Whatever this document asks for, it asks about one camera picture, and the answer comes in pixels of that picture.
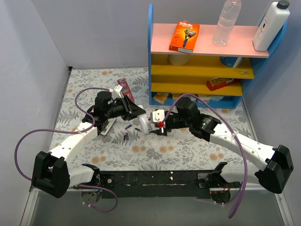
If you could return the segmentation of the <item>white remote control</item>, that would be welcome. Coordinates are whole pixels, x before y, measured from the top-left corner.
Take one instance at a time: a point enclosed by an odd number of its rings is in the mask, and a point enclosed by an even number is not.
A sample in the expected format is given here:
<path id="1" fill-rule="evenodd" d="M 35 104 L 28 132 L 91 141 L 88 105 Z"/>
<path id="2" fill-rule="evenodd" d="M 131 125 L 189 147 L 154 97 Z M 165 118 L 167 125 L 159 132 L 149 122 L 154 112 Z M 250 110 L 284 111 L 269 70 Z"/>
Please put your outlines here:
<path id="1" fill-rule="evenodd" d="M 108 120 L 108 125 L 102 130 L 101 135 L 106 136 L 110 129 L 112 128 L 113 124 L 115 123 L 117 118 L 109 119 Z"/>
<path id="2" fill-rule="evenodd" d="M 141 125 L 142 132 L 145 135 L 150 134 L 150 132 L 152 131 L 152 126 L 151 126 L 151 122 L 148 120 L 147 114 L 141 114 L 137 116 L 137 119 Z"/>

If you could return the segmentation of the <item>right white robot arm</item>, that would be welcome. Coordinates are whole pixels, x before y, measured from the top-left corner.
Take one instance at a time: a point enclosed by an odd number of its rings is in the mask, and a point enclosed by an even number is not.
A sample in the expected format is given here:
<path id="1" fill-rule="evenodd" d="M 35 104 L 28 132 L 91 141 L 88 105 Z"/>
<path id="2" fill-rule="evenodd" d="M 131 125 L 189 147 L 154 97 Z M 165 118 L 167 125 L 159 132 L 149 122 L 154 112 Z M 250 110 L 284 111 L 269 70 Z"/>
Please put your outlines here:
<path id="1" fill-rule="evenodd" d="M 177 111 L 155 110 L 150 121 L 153 132 L 166 136 L 172 129 L 188 128 L 195 137 L 217 144 L 245 157 L 242 165 L 219 163 L 214 170 L 198 180 L 203 187 L 223 187 L 230 183 L 260 184 L 266 190 L 280 194 L 293 171 L 293 161 L 287 147 L 272 147 L 231 131 L 224 122 L 198 109 L 189 97 L 176 103 Z"/>

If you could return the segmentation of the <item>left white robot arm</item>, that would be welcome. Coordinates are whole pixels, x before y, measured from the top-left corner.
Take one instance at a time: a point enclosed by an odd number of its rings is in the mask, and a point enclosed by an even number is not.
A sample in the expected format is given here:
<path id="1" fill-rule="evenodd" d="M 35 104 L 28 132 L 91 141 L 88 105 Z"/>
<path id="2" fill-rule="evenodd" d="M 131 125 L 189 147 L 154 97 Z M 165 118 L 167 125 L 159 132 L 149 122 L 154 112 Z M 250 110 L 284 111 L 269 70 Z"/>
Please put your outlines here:
<path id="1" fill-rule="evenodd" d="M 75 134 L 68 136 L 59 146 L 35 157 L 32 186 L 53 197 L 62 197 L 68 188 L 80 184 L 96 188 L 101 183 L 100 170 L 85 163 L 71 165 L 78 153 L 107 127 L 109 119 L 121 117 L 125 121 L 142 118 L 146 111 L 127 96 L 112 98 L 108 91 L 98 92 Z"/>

